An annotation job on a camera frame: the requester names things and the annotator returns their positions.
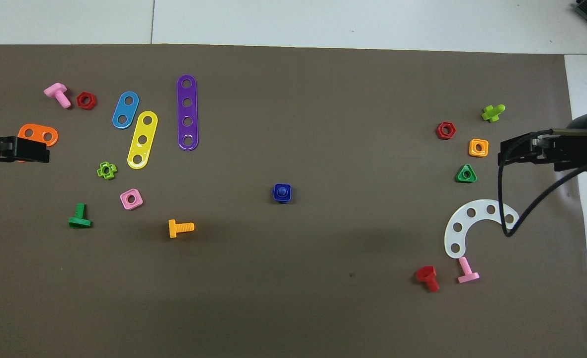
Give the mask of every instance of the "white curved plate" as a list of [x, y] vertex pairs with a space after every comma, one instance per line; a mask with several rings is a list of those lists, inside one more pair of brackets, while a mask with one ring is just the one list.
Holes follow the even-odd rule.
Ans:
[[[490, 206], [494, 207], [494, 213], [492, 214], [488, 212]], [[475, 210], [474, 217], [468, 215], [468, 209]], [[514, 223], [518, 221], [518, 213], [506, 204], [503, 204], [503, 213], [506, 217], [505, 227], [511, 229], [514, 226]], [[507, 223], [508, 215], [514, 217], [511, 223]], [[448, 256], [453, 259], [458, 259], [466, 254], [466, 233], [475, 222], [481, 220], [492, 220], [501, 224], [498, 201], [491, 199], [478, 199], [461, 206], [461, 208], [457, 209], [457, 211], [452, 214], [452, 217], [450, 217], [450, 220], [448, 221], [448, 225], [446, 225], [446, 232], [443, 236], [443, 244], [445, 245], [446, 254], [448, 254]], [[461, 225], [461, 231], [455, 231], [455, 224]], [[459, 245], [459, 252], [452, 251], [452, 245], [454, 244]]]

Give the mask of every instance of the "green triangle nut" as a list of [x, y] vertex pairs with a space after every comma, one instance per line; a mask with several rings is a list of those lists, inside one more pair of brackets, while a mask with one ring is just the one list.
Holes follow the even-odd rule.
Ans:
[[464, 165], [457, 173], [455, 180], [458, 183], [474, 183], [477, 181], [477, 175], [470, 165]]
[[85, 209], [86, 204], [79, 202], [75, 208], [75, 215], [68, 219], [68, 226], [74, 229], [84, 229], [85, 227], [90, 227], [92, 222], [90, 220], [84, 219]]

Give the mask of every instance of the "pink bolt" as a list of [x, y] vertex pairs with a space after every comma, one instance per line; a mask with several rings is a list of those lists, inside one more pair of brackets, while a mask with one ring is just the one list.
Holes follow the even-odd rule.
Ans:
[[64, 92], [67, 90], [68, 89], [66, 88], [66, 86], [57, 82], [56, 84], [45, 89], [44, 94], [50, 98], [57, 99], [57, 102], [61, 104], [61, 107], [69, 108], [71, 106], [70, 100], [68, 100], [68, 98], [66, 98], [66, 95], [64, 95]]
[[459, 277], [459, 283], [464, 283], [468, 281], [472, 281], [473, 279], [478, 279], [479, 274], [476, 272], [472, 272], [470, 265], [468, 265], [468, 259], [465, 256], [459, 258], [459, 263], [461, 264], [461, 269], [463, 270], [464, 275]]

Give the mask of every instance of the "black cable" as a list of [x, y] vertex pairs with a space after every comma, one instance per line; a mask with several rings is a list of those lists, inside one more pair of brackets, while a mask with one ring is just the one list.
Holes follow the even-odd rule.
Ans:
[[504, 154], [502, 156], [502, 161], [499, 163], [499, 176], [498, 176], [497, 190], [498, 190], [498, 195], [499, 195], [499, 214], [501, 217], [501, 228], [503, 230], [503, 234], [507, 237], [510, 237], [510, 236], [514, 235], [514, 233], [516, 233], [516, 230], [521, 226], [521, 224], [523, 224], [523, 221], [525, 220], [525, 218], [532, 212], [532, 210], [534, 208], [536, 208], [536, 206], [543, 199], [545, 199], [545, 197], [547, 197], [547, 195], [549, 195], [551, 192], [553, 192], [559, 186], [563, 185], [566, 181], [572, 179], [573, 177], [575, 177], [575, 176], [579, 175], [580, 173], [585, 172], [587, 170], [587, 164], [582, 165], [582, 166], [578, 167], [577, 169], [573, 170], [572, 172], [570, 172], [569, 174], [567, 174], [565, 177], [562, 177], [561, 179], [556, 181], [554, 184], [550, 185], [546, 190], [544, 190], [540, 195], [538, 195], [536, 197], [536, 199], [534, 199], [534, 201], [530, 204], [530, 206], [527, 207], [527, 209], [525, 209], [525, 211], [523, 211], [522, 215], [518, 218], [518, 220], [516, 221], [516, 223], [514, 224], [512, 229], [509, 231], [507, 230], [506, 222], [505, 222], [505, 214], [503, 213], [503, 168], [505, 167], [505, 161], [507, 160], [509, 155], [514, 151], [514, 149], [516, 149], [516, 147], [518, 147], [519, 145], [522, 145], [523, 143], [525, 143], [526, 141], [529, 141], [532, 138], [542, 136], [544, 134], [553, 134], [553, 133], [554, 133], [553, 129], [547, 129], [545, 131], [538, 131], [538, 132], [526, 134], [525, 136], [521, 137], [516, 142], [512, 143], [512, 145], [509, 146], [509, 148], [507, 148], [507, 150], [504, 152]]

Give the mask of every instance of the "lime green bolt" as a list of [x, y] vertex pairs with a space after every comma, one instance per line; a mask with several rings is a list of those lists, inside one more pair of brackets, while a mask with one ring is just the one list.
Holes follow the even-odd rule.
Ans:
[[86, 204], [79, 202], [77, 204], [77, 208], [75, 208], [75, 216], [68, 219], [68, 226], [73, 227], [75, 229], [83, 229], [85, 227], [90, 227], [92, 223], [90, 220], [84, 219], [84, 211], [86, 209]]
[[481, 115], [484, 120], [490, 120], [494, 123], [499, 120], [499, 115], [505, 111], [505, 105], [499, 104], [496, 107], [487, 106], [484, 108], [484, 113]]

